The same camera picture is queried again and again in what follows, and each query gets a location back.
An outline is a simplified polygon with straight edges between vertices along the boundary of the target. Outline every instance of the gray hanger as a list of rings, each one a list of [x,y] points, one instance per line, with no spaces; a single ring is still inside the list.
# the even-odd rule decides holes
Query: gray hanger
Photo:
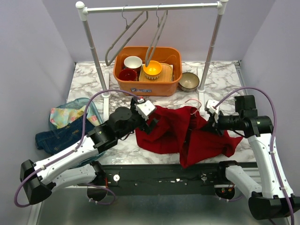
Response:
[[[163,14],[163,16],[161,18],[158,17],[158,7],[160,5],[161,4],[159,4],[157,6],[157,9],[156,9],[156,17],[158,18],[157,31],[156,31],[155,36],[154,36],[154,38],[153,38],[153,40],[152,40],[152,42],[151,42],[151,44],[150,44],[150,46],[149,46],[149,48],[148,48],[148,50],[146,52],[146,57],[145,57],[146,67],[149,65],[149,62],[152,59],[152,56],[153,56],[153,53],[155,51],[156,45],[158,44],[158,41],[160,39],[160,35],[163,32],[163,29],[164,29],[164,26],[165,26],[165,22],[167,21],[167,17],[168,17],[168,10],[165,11],[165,13]]]
[[[112,59],[110,61],[108,61],[108,53],[113,49],[113,47],[116,45],[116,43],[120,40],[120,38],[126,33],[126,31],[136,22],[136,20],[144,13],[141,12],[135,19],[133,19],[133,21],[128,25],[127,23],[127,19],[123,16],[123,10],[126,7],[124,6],[122,9],[122,17],[125,19],[126,21],[126,27],[125,30],[120,34],[120,36],[118,36],[118,38],[113,42],[112,46],[109,47],[109,49],[106,51],[105,54],[105,63],[107,66],[111,65],[111,63],[114,61],[114,59],[117,57],[117,55],[120,53],[120,51],[125,47],[125,45],[127,45],[127,43],[131,40],[131,38],[139,31],[139,29],[147,22],[148,20],[148,11],[146,11],[146,19],[136,28],[135,31],[133,31],[132,35],[127,38],[127,40],[122,44],[122,46],[120,47],[120,49],[115,53],[115,55],[112,57]]]

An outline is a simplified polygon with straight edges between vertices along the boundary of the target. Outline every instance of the label on basket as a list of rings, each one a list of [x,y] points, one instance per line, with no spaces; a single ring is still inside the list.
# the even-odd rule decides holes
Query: label on basket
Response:
[[[151,89],[137,89],[137,88],[132,88],[132,92],[152,92]]]

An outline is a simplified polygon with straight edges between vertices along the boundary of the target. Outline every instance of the white metal pole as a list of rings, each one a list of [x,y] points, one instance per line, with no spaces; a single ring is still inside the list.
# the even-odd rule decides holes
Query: white metal pole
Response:
[[[197,9],[197,8],[218,8],[220,3],[194,3],[194,4],[173,4],[173,5],[157,5],[154,6],[126,6],[124,7],[102,7],[102,8],[86,8],[84,13],[121,13],[137,12],[137,11],[157,11],[157,10],[175,10],[175,9]]]
[[[227,2],[228,2],[228,0],[221,0],[220,1],[220,3],[222,4],[222,7],[220,7],[218,9],[217,20],[216,20],[215,28],[214,28],[214,31],[213,31],[213,34],[212,34],[211,42],[210,42],[210,48],[209,48],[208,53],[207,53],[207,58],[206,58],[206,62],[205,62],[204,70],[203,70],[203,75],[202,75],[199,91],[204,91],[205,90],[204,84],[205,84],[205,80],[206,80],[206,77],[207,77],[208,70],[210,68],[210,61],[211,61],[212,53],[214,51],[215,42],[216,42],[216,39],[217,39],[219,27],[220,27],[220,24],[221,24],[221,19],[222,19],[222,16],[223,16],[224,12],[225,12]]]
[[[85,34],[86,34],[86,37],[88,38],[88,41],[89,41],[90,51],[92,52],[92,56],[93,56],[93,59],[94,59],[94,62],[95,62],[96,70],[97,70],[97,73],[98,73],[98,76],[99,76],[99,80],[100,80],[102,89],[107,90],[106,84],[105,84],[105,81],[104,81],[104,77],[103,77],[103,73],[102,73],[102,70],[101,70],[101,67],[100,67],[99,59],[98,59],[98,56],[97,56],[97,51],[95,49],[93,37],[92,37],[92,34],[90,33],[88,18],[84,14],[84,11],[86,9],[85,5],[82,1],[78,1],[76,3],[76,8],[78,9],[79,17],[80,17],[80,19],[83,23]]]

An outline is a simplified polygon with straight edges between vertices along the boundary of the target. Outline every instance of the yellow bowl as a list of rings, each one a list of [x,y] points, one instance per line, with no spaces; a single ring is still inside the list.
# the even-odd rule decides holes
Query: yellow bowl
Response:
[[[147,67],[146,64],[144,64],[143,70],[148,79],[155,80],[159,77],[162,71],[162,66],[159,62],[150,60],[149,65]]]

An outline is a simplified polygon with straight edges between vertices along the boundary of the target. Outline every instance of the patterned cloth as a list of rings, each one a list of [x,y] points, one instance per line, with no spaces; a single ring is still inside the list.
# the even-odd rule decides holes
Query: patterned cloth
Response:
[[[84,113],[86,106],[83,106],[80,109],[61,109],[61,108],[52,108],[50,114],[50,122],[57,128],[63,128],[67,124],[72,123]],[[93,110],[89,107],[87,111],[87,119],[94,126],[99,126],[100,122],[97,116],[93,113]]]

